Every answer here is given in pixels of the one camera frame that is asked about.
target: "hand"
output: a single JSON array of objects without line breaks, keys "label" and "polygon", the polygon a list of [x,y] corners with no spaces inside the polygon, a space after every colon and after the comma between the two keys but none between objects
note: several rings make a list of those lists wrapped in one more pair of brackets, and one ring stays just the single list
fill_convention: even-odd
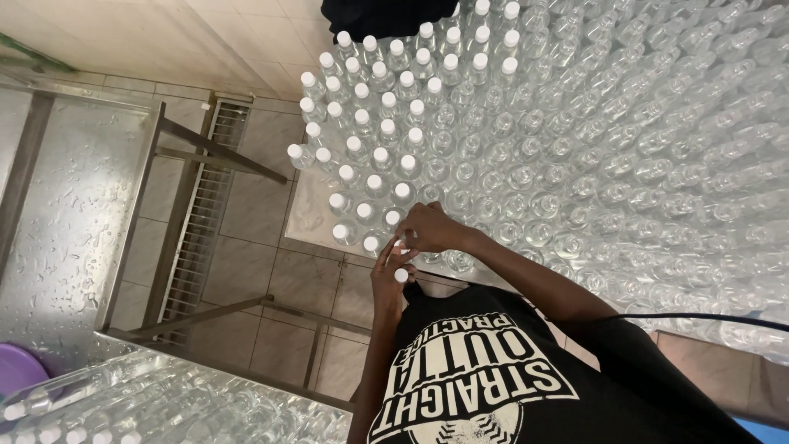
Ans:
[{"label": "hand", "polygon": [[439,202],[417,203],[400,222],[396,236],[406,235],[406,247],[426,253],[441,253],[445,250],[461,250],[464,240],[472,234],[472,228],[452,220]]},{"label": "hand", "polygon": [[414,273],[417,272],[417,267],[406,264],[406,262],[415,258],[419,251],[416,249],[409,250],[408,253],[403,254],[402,249],[398,246],[395,248],[395,242],[398,236],[393,237],[389,243],[381,250],[375,266],[370,272],[370,280],[372,281],[372,300],[375,304],[374,320],[383,318],[383,320],[394,318],[399,321],[402,314],[402,288],[404,284],[400,284],[395,280],[396,269],[406,269],[408,271],[408,281],[414,282]]}]

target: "black cable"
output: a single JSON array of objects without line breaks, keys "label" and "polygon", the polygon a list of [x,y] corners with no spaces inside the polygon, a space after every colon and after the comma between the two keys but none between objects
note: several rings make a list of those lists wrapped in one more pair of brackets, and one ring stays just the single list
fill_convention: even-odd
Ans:
[{"label": "black cable", "polygon": [[740,324],[750,324],[757,327],[766,327],[768,329],[776,329],[782,332],[789,333],[789,325],[781,324],[779,322],[765,321],[764,319],[748,318],[746,316],[732,316],[730,314],[711,314],[711,313],[652,313],[652,314],[617,314],[610,316],[606,319],[622,319],[622,318],[638,318],[638,319],[654,319],[654,318],[697,318],[697,319],[712,319],[714,321],[729,321],[739,322]]}]

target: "metal grate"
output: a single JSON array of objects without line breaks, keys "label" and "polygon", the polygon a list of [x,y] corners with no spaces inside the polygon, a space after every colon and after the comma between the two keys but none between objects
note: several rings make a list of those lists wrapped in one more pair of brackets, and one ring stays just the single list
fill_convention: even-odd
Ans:
[{"label": "metal grate", "polygon": [[[248,116],[249,107],[218,100],[208,138],[238,151]],[[178,240],[159,322],[183,318],[197,311],[219,237],[233,175],[234,171],[227,168],[200,165]],[[189,331],[190,328],[178,329],[159,335],[157,340],[186,346]]]}]

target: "black cloth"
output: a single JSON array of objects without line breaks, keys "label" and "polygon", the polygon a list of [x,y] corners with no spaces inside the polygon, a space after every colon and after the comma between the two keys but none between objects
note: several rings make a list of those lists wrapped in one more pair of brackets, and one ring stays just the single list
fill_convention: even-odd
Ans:
[{"label": "black cloth", "polygon": [[419,25],[451,17],[458,0],[323,0],[320,12],[329,31],[347,31],[355,42],[366,36],[415,36]]},{"label": "black cloth", "polygon": [[409,306],[370,443],[759,442],[622,320],[563,325],[600,361],[559,347],[535,310],[498,288]]}]

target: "person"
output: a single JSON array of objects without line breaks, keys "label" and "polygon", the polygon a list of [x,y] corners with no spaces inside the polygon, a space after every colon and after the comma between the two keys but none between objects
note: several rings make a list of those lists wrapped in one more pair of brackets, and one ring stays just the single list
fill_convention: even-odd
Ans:
[{"label": "person", "polygon": [[[404,251],[395,240],[405,236]],[[471,285],[430,298],[407,263],[460,250],[496,272],[600,371],[559,347],[520,295]],[[409,271],[405,288],[394,277]],[[759,442],[682,375],[638,326],[558,273],[416,204],[370,274],[372,335],[348,444]],[[402,309],[402,297],[408,306]]]}]

